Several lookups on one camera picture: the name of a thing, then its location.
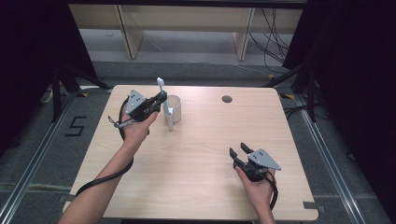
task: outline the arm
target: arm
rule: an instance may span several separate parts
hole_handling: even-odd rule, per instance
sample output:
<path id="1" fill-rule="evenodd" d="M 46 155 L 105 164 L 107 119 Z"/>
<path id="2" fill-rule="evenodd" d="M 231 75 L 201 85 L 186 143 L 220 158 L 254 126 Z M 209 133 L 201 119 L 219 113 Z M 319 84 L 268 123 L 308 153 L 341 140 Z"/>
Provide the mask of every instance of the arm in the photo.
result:
<path id="1" fill-rule="evenodd" d="M 254 210 L 256 211 L 257 217 L 261 224 L 274 224 L 275 219 L 274 215 L 270 209 L 270 202 L 273 190 L 271 185 L 266 180 L 262 180 L 259 182 L 251 182 L 246 174 L 239 168 L 235 167 L 236 173 L 241 179 L 245 191 L 247 193 L 247 198 L 250 203 L 253 205 Z M 271 174 L 275 175 L 275 170 L 270 169 Z"/>
<path id="2" fill-rule="evenodd" d="M 149 125 L 157 116 L 158 113 L 154 112 L 148 119 L 142 122 L 133 122 L 131 125 L 123 128 L 125 140 L 121 148 L 96 179 L 115 174 L 127 166 L 142 142 L 146 139 Z M 129 118 L 126 114 L 122 116 L 122 120 Z M 66 208 L 59 223 L 99 223 L 120 180 L 121 176 L 81 192 Z"/>

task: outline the gray carpet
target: gray carpet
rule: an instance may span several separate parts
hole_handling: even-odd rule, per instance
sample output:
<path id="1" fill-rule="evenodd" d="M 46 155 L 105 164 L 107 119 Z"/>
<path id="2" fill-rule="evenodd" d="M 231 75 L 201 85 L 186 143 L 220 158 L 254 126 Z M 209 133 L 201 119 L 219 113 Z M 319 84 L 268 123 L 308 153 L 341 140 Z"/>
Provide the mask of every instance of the gray carpet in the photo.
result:
<path id="1" fill-rule="evenodd" d="M 162 77 L 166 85 L 259 87 L 269 81 L 269 78 L 261 73 L 232 65 L 94 63 L 94 66 L 99 78 L 110 85 L 156 84 L 156 77 Z M 248 68 L 279 76 L 278 73 L 268 71 L 265 66 Z M 271 69 L 286 71 L 280 67 L 271 67 Z M 81 85 L 89 84 L 81 79 L 78 82 Z M 278 92 L 290 93 L 291 82 L 292 80 L 287 80 L 278 85 Z M 11 223 L 57 222 L 64 206 L 59 202 L 59 198 L 67 194 L 73 185 L 108 97 L 109 93 L 91 92 L 87 97 L 78 97 L 74 100 Z M 297 106 L 296 101 L 291 99 L 281 99 L 281 103 L 284 107 Z M 10 193 L 10 186 L 18 181 L 50 125 L 51 109 L 51 104 L 38 107 L 20 136 L 21 145 L 9 148 L 5 156 L 0 159 L 1 203 Z M 326 118 L 325 109 L 317 107 L 316 113 L 317 125 L 368 223 L 390 223 L 359 167 L 346 157 L 347 147 L 332 122 L 328 119 L 320 119 Z M 75 125 L 84 126 L 84 129 L 79 136 L 67 136 L 78 134 L 77 129 L 70 128 L 74 118 L 80 118 L 75 120 Z M 301 112 L 290 116 L 289 125 L 308 183 L 319 206 L 319 218 L 313 223 L 350 223 L 346 209 L 306 128 Z M 104 218 L 102 223 L 120 223 L 120 220 Z"/>

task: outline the wooden table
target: wooden table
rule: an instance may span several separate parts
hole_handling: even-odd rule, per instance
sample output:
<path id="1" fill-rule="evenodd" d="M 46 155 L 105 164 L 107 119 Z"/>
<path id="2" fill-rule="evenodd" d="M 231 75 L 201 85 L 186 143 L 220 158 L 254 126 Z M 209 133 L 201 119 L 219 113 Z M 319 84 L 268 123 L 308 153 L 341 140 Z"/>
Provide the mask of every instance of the wooden table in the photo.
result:
<path id="1" fill-rule="evenodd" d="M 93 180 L 120 148 L 119 131 L 108 121 L 118 117 L 131 90 L 146 97 L 158 86 L 116 86 L 78 172 L 71 194 Z M 273 89 L 165 86 L 180 97 L 182 119 L 168 131 L 164 114 L 122 178 L 105 217 L 253 220 L 257 219 L 229 155 L 232 147 L 247 161 L 240 143 L 263 147 L 282 171 L 276 172 L 279 197 L 276 220 L 315 220 L 314 201 L 278 95 Z M 229 95 L 231 103 L 221 98 Z"/>

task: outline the hand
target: hand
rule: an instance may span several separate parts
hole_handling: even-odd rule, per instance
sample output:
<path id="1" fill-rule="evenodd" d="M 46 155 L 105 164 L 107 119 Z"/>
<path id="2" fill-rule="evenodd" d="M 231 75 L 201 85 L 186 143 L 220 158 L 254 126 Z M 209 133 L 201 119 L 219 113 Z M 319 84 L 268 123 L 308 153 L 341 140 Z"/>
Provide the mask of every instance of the hand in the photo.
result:
<path id="1" fill-rule="evenodd" d="M 126 106 L 123 108 L 123 115 L 121 121 L 124 122 L 130 119 L 131 116 L 125 113 Z M 140 145 L 149 133 L 149 126 L 157 118 L 158 112 L 152 113 L 147 119 L 141 122 L 132 122 L 132 124 L 123 127 L 125 134 L 124 144 L 130 144 L 132 142 Z"/>
<path id="2" fill-rule="evenodd" d="M 251 182 L 241 168 L 236 166 L 235 170 L 244 185 L 247 198 L 256 212 L 262 209 L 270 209 L 270 202 L 273 194 L 270 183 L 265 179 L 259 182 Z M 268 171 L 275 177 L 274 169 L 269 169 Z M 267 177 L 273 180 L 271 175 L 267 174 Z"/>

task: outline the black backdrop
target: black backdrop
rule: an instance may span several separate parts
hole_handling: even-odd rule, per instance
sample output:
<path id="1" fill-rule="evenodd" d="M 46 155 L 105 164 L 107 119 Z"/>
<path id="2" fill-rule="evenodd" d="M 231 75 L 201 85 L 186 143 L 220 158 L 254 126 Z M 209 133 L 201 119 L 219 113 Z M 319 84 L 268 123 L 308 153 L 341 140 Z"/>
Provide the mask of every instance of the black backdrop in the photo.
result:
<path id="1" fill-rule="evenodd" d="M 68 5 L 61 1 L 1 1 L 0 37 L 1 156 L 39 105 L 57 63 L 96 74 Z"/>
<path id="2" fill-rule="evenodd" d="M 396 2 L 347 1 L 314 68 L 325 104 L 389 218 L 396 223 Z M 306 55 L 328 10 L 305 10 L 285 66 Z"/>

